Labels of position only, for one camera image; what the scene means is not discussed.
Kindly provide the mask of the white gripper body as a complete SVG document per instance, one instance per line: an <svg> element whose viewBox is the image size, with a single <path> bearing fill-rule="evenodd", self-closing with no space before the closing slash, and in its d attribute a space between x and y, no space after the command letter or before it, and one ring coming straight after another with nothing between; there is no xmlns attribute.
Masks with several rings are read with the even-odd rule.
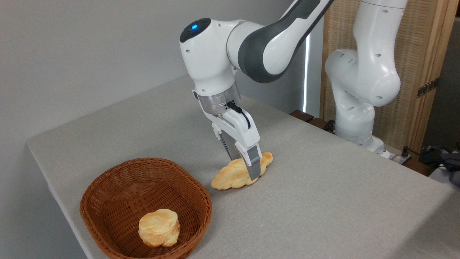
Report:
<svg viewBox="0 0 460 259"><path fill-rule="evenodd" d="M236 142L248 147L259 143L260 136L252 116L235 103L227 103L224 108L227 110L220 117L206 112L204 114L212 123L233 137Z"/></svg>

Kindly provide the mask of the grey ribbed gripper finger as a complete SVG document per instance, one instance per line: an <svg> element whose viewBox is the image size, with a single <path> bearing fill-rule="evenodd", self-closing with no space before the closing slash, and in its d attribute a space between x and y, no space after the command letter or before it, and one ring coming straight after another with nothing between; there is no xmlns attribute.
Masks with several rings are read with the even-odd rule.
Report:
<svg viewBox="0 0 460 259"><path fill-rule="evenodd" d="M235 146L235 139L231 137L227 132L223 131L215 123L212 123L212 129L217 137L223 144L225 151L227 152L230 160L235 160L240 158L240 152Z"/></svg>
<svg viewBox="0 0 460 259"><path fill-rule="evenodd" d="M259 144L256 143L255 145L248 147L236 142L235 147L246 164L251 181L257 179L261 174L260 159L262 158Z"/></svg>

